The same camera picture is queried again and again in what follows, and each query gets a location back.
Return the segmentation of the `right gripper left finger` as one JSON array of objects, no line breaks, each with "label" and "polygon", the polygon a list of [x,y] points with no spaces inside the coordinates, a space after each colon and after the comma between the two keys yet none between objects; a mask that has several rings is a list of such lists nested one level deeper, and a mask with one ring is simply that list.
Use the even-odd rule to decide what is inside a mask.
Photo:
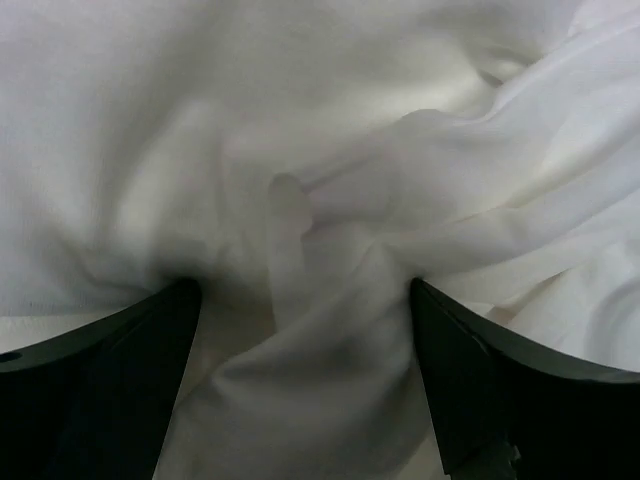
[{"label": "right gripper left finger", "polygon": [[113,315],[1,356],[4,479],[150,479],[196,333],[182,279]]}]

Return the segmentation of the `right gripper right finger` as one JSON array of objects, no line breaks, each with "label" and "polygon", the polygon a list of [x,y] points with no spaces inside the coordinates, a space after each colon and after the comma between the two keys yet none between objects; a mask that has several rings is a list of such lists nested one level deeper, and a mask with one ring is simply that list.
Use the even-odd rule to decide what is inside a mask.
[{"label": "right gripper right finger", "polygon": [[635,479],[639,376],[534,342],[421,279],[413,339],[452,479]]}]

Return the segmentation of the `white t shirt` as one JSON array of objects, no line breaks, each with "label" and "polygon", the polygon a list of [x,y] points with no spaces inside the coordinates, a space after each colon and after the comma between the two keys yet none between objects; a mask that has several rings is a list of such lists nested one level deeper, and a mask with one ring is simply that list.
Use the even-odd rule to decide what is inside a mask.
[{"label": "white t shirt", "polygon": [[438,479],[406,285],[639,366],[635,1],[5,1],[1,348],[199,280],[158,479]]}]

